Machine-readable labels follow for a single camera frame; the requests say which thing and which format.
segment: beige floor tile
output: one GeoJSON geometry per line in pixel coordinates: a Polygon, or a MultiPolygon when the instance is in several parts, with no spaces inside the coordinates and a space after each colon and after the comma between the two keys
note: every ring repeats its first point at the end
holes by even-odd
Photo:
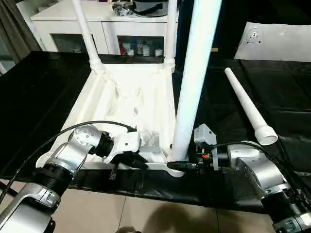
{"type": "Polygon", "coordinates": [[[68,189],[55,214],[55,233],[114,233],[125,197],[68,189]]]}
{"type": "MultiPolygon", "coordinates": [[[[8,180],[0,180],[2,181],[3,183],[7,184],[8,183],[8,180]]],[[[12,185],[12,188],[19,192],[21,190],[21,188],[25,185],[25,183],[23,182],[14,182],[13,185],[12,185]]],[[[6,195],[5,198],[3,199],[3,202],[1,203],[0,205],[0,213],[2,213],[2,211],[8,206],[8,204],[13,200],[13,198],[9,195],[6,195]]]]}
{"type": "Polygon", "coordinates": [[[201,206],[126,198],[120,227],[143,233],[217,233],[216,210],[201,206]]]}
{"type": "Polygon", "coordinates": [[[217,210],[220,233],[274,233],[268,215],[217,210]]]}

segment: black table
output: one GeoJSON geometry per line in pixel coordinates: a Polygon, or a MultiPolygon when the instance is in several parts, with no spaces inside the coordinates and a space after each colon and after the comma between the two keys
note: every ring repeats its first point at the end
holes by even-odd
{"type": "MultiPolygon", "coordinates": [[[[161,63],[162,58],[101,55],[104,63],[161,63]]],[[[75,103],[89,73],[85,54],[32,52],[0,78],[0,177],[12,177],[22,161],[58,132],[75,103]]],[[[211,58],[195,127],[206,123],[218,142],[252,140],[254,131],[224,74],[231,67],[245,90],[279,134],[267,149],[290,162],[293,169],[311,171],[311,65],[299,62],[238,61],[211,58]]],[[[175,105],[182,71],[173,74],[175,105]]],[[[28,182],[37,158],[18,180],[28,182]]],[[[109,170],[81,170],[71,188],[134,197],[176,201],[208,207],[262,212],[251,184],[242,172],[187,173],[173,178],[165,171],[120,170],[114,182],[109,170]]],[[[311,179],[301,177],[311,187],[311,179]]]]}

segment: white plastic pipe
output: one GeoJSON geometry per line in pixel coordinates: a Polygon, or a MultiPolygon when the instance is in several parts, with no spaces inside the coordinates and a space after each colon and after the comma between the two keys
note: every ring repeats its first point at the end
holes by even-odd
{"type": "Polygon", "coordinates": [[[169,161],[187,160],[222,0],[195,0],[169,161]]]}
{"type": "Polygon", "coordinates": [[[74,6],[74,10],[76,12],[77,15],[77,19],[81,28],[81,32],[82,32],[82,36],[83,36],[83,40],[84,43],[86,45],[86,50],[89,56],[89,63],[91,68],[97,70],[97,69],[102,69],[103,65],[102,62],[100,60],[100,58],[98,57],[97,54],[97,50],[92,38],[92,35],[89,31],[88,25],[86,23],[86,17],[84,15],[84,12],[82,10],[81,7],[81,2],[80,0],[72,0],[73,6],[74,6]]]}
{"type": "Polygon", "coordinates": [[[255,137],[257,141],[263,146],[275,143],[277,141],[276,132],[272,129],[272,127],[267,125],[266,121],[253,104],[252,100],[249,98],[248,94],[245,92],[232,70],[230,68],[226,68],[225,74],[227,75],[235,94],[237,95],[249,121],[255,130],[255,137]]]}
{"type": "Polygon", "coordinates": [[[177,0],[169,0],[167,29],[166,29],[166,45],[164,65],[170,67],[172,72],[175,67],[175,35],[176,35],[176,16],[177,16],[177,0]]]}

